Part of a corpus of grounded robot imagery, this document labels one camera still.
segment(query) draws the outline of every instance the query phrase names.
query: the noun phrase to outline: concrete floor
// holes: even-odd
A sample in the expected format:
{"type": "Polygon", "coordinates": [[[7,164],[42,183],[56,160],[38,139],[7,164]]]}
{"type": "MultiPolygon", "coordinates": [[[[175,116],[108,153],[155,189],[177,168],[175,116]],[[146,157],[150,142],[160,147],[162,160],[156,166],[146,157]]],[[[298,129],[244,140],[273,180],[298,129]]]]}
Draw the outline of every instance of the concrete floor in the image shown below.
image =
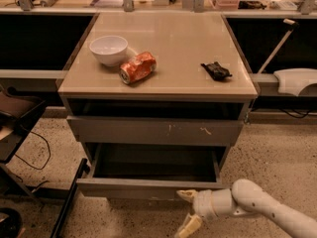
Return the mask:
{"type": "MultiPolygon", "coordinates": [[[[251,179],[277,200],[317,219],[317,117],[294,119],[277,115],[253,115],[245,125],[221,171],[223,182],[251,179]]],[[[34,129],[51,145],[52,158],[42,171],[35,171],[13,158],[8,168],[24,183],[68,188],[85,154],[64,118],[42,118],[34,129]]],[[[30,135],[18,155],[35,166],[43,164],[45,143],[30,135]]],[[[26,199],[0,199],[1,206],[22,214],[26,231],[22,237],[51,236],[61,203],[40,209],[26,199]]],[[[107,200],[84,197],[80,191],[64,225],[64,238],[173,237],[186,213],[186,202],[107,200]]],[[[289,237],[269,220],[222,217],[192,237],[289,237]]]]}

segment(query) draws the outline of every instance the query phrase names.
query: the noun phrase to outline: white bowl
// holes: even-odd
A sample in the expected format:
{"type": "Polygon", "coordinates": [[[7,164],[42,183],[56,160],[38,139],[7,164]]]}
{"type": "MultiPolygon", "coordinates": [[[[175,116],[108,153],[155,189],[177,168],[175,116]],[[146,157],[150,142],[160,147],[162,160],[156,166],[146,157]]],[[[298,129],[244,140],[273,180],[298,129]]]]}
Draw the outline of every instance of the white bowl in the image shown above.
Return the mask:
{"type": "Polygon", "coordinates": [[[115,66],[126,58],[128,42],[120,36],[104,36],[94,40],[89,48],[101,63],[115,66]]]}

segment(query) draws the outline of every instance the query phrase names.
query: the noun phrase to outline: soda can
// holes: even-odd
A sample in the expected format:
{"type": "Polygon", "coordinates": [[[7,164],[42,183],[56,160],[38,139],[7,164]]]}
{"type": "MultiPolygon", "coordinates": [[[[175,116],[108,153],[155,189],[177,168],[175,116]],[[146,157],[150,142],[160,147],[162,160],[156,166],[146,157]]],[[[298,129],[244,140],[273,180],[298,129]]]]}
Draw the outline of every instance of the soda can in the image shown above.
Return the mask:
{"type": "Polygon", "coordinates": [[[131,84],[151,74],[156,67],[156,59],[149,52],[143,52],[122,63],[119,74],[124,83],[131,84]]]}

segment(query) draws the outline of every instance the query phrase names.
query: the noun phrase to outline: open drawer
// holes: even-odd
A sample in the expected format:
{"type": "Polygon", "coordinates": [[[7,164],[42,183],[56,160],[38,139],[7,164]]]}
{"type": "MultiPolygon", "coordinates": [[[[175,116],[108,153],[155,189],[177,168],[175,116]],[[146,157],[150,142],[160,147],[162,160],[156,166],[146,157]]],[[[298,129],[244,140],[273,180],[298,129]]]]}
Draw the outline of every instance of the open drawer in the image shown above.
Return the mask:
{"type": "Polygon", "coordinates": [[[217,154],[224,148],[99,144],[87,178],[77,180],[85,196],[178,199],[179,189],[223,188],[217,154]]]}
{"type": "Polygon", "coordinates": [[[164,145],[235,145],[242,121],[68,116],[80,142],[164,145]]]}

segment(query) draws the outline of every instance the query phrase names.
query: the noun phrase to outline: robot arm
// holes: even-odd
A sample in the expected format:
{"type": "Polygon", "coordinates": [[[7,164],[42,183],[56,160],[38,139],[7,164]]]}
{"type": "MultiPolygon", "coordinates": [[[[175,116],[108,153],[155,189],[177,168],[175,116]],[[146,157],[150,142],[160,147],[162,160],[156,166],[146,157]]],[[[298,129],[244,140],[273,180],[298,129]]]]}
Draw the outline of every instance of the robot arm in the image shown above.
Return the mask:
{"type": "Polygon", "coordinates": [[[316,220],[281,204],[257,184],[238,179],[232,189],[180,190],[178,195],[192,203],[194,214],[188,214],[175,238],[185,238],[194,233],[203,221],[220,216],[247,216],[259,213],[270,219],[291,237],[317,237],[316,220]]]}

